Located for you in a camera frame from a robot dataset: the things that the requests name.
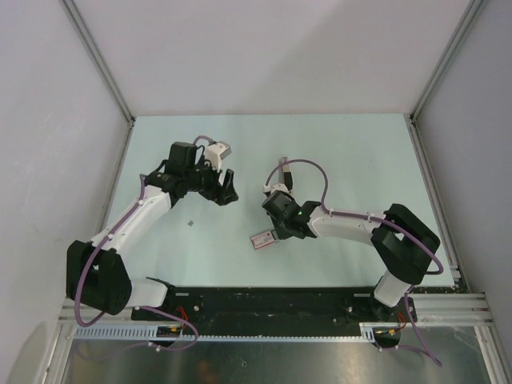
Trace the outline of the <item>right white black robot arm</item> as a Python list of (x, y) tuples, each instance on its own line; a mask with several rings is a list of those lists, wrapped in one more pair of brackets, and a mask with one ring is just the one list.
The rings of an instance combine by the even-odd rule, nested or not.
[(270, 217), (279, 240), (288, 238), (341, 238), (372, 246), (386, 267), (369, 300), (370, 314), (387, 321), (398, 303), (419, 285), (433, 263), (443, 272), (435, 253), (439, 237), (408, 208), (393, 204), (377, 213), (327, 212), (320, 202), (296, 203), (287, 192), (267, 195), (262, 208)]

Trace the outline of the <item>red white staple box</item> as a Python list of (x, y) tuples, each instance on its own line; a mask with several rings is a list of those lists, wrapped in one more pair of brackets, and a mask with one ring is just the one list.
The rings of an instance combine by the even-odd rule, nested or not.
[(278, 241), (274, 230), (262, 232), (250, 238), (251, 244), (255, 250), (275, 244)]

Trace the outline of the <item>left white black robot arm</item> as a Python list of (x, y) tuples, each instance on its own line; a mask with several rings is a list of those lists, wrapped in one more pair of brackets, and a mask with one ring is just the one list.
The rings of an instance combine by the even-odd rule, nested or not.
[(171, 318), (176, 299), (168, 295), (170, 284), (156, 278), (135, 279), (126, 268), (131, 249), (142, 236), (188, 193), (197, 193), (219, 206), (238, 200), (234, 172), (223, 170), (231, 153), (225, 142), (209, 140), (175, 142), (168, 158), (148, 175), (141, 175), (136, 199), (110, 226), (91, 240), (72, 242), (66, 252), (66, 296), (74, 301), (81, 326), (80, 307), (100, 314), (119, 314), (127, 307), (148, 306), (161, 320)]

